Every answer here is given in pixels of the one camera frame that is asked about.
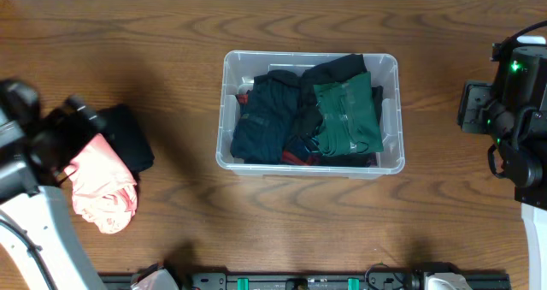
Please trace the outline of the pink garment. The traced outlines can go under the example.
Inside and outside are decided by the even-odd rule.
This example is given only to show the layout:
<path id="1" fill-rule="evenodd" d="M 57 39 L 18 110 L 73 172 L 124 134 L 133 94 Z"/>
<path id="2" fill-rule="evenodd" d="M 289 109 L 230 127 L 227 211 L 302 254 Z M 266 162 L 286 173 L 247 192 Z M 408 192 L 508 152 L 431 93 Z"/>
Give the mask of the pink garment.
<path id="1" fill-rule="evenodd" d="M 115 234 L 138 208 L 137 182 L 99 133 L 64 169 L 72 182 L 74 212 L 103 234 Z"/>

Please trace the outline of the black cloth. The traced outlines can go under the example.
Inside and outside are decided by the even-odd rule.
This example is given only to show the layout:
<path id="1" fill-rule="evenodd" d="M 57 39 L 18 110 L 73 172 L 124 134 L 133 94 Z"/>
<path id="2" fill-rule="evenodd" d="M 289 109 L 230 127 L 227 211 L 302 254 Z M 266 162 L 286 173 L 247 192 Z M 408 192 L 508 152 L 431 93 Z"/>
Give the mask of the black cloth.
<path id="1" fill-rule="evenodd" d="M 153 166 L 155 156 L 149 141 L 127 105 L 117 104 L 97 114 L 105 122 L 104 138 L 132 173 L 138 174 Z"/>

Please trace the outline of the red plaid flannel shirt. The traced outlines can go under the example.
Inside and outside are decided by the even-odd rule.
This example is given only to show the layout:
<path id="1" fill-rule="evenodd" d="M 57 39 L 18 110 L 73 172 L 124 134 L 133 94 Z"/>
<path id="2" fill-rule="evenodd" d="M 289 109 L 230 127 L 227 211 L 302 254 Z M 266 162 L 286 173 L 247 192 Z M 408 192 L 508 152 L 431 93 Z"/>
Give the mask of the red plaid flannel shirt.
<path id="1" fill-rule="evenodd" d="M 247 92 L 236 96 L 243 110 L 247 102 Z M 369 154 L 349 154 L 328 157 L 319 153 L 313 140 L 315 129 L 322 123 L 321 113 L 316 107 L 313 93 L 300 93 L 298 111 L 282 152 L 280 163 L 299 166 L 335 166 L 335 167 L 370 167 L 376 164 L 376 157 Z"/>

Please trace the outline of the dark green garment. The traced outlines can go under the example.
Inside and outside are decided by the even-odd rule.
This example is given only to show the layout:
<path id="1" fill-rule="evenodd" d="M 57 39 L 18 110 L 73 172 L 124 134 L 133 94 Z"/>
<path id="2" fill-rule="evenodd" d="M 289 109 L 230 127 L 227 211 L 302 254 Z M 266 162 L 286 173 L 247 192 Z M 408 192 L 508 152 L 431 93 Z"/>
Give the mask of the dark green garment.
<path id="1" fill-rule="evenodd" d="M 322 155 L 337 157 L 384 150 L 369 72 L 345 82 L 315 85 L 314 90 L 322 115 L 315 139 Z"/>

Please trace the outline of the black garment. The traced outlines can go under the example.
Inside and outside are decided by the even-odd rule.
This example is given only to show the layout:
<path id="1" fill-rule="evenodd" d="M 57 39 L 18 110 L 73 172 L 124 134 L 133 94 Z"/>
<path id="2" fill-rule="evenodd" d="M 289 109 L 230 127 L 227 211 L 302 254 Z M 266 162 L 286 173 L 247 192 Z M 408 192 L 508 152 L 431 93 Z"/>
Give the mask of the black garment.
<path id="1" fill-rule="evenodd" d="M 339 59 L 333 60 L 331 62 L 322 63 L 306 70 L 299 80 L 301 93 L 313 93 L 315 95 L 315 85 L 324 85 L 333 82 L 345 82 L 358 74 L 366 72 L 368 71 L 365 66 L 363 56 L 356 54 L 343 56 Z M 382 114 L 381 104 L 383 100 L 383 87 L 372 86 L 372 88 L 377 120 L 380 124 L 380 118 Z M 313 140 L 317 145 L 315 135 L 313 136 Z"/>

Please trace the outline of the dark navy garment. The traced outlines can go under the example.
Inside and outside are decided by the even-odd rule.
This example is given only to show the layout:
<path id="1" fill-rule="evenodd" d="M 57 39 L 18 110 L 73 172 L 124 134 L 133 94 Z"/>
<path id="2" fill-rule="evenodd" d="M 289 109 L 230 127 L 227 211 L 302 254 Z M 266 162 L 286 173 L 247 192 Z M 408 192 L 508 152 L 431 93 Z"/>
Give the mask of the dark navy garment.
<path id="1" fill-rule="evenodd" d="M 254 78 L 230 152 L 245 163 L 278 164 L 298 111 L 299 77 L 273 70 Z"/>

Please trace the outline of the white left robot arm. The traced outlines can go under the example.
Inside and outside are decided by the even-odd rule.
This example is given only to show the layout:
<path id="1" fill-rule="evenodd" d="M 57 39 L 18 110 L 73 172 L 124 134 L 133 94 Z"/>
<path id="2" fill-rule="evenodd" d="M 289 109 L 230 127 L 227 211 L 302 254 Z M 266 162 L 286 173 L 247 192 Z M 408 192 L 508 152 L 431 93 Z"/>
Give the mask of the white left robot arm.
<path id="1" fill-rule="evenodd" d="M 103 289 L 57 176 L 104 122 L 71 96 L 47 116 L 27 83 L 1 82 L 1 245 L 31 289 Z"/>

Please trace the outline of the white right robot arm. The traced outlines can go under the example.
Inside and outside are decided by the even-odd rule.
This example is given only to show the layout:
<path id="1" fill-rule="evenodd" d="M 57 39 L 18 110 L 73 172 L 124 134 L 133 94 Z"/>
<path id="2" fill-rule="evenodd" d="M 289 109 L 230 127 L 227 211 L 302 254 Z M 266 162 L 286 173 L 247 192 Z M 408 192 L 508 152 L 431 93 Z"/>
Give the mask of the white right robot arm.
<path id="1" fill-rule="evenodd" d="M 508 38 L 492 47 L 498 65 L 491 83 L 465 83 L 456 122 L 464 133 L 486 134 L 490 171 L 512 181 L 521 205 L 529 286 L 546 287 L 546 39 Z"/>

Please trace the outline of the clear plastic storage container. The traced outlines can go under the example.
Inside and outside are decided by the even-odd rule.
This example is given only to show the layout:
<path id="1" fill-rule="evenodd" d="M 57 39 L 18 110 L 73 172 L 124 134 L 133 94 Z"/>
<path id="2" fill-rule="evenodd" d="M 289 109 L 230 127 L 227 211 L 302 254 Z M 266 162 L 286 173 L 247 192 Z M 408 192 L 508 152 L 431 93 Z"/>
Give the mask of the clear plastic storage container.
<path id="1" fill-rule="evenodd" d="M 309 68 L 342 57 L 342 53 L 275 52 L 232 50 L 223 61 L 221 104 L 215 159 L 217 164 L 239 176 L 332 176 L 373 180 L 383 175 L 396 175 L 405 166 L 403 120 L 397 59 L 387 53 L 364 53 L 363 59 L 372 74 L 372 85 L 384 89 L 380 131 L 384 150 L 376 155 L 375 167 L 296 166 L 285 164 L 247 164 L 232 156 L 230 146 L 240 117 L 236 99 L 253 86 L 253 78 L 275 69 L 302 74 Z"/>

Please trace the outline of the black mounting rail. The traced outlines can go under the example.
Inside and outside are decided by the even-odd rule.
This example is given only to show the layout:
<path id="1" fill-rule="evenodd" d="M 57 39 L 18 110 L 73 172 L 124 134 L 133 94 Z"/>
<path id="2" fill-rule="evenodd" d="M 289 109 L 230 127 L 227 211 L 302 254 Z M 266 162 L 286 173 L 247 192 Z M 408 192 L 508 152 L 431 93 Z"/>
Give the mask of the black mounting rail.
<path id="1" fill-rule="evenodd" d="M 101 274 L 107 289 L 188 290 L 510 290 L 509 275 L 496 271 L 461 271 L 451 263 L 425 263 L 414 269 L 377 263 L 355 274 L 263 274 L 204 272 L 177 276 L 154 264 L 135 274 Z"/>

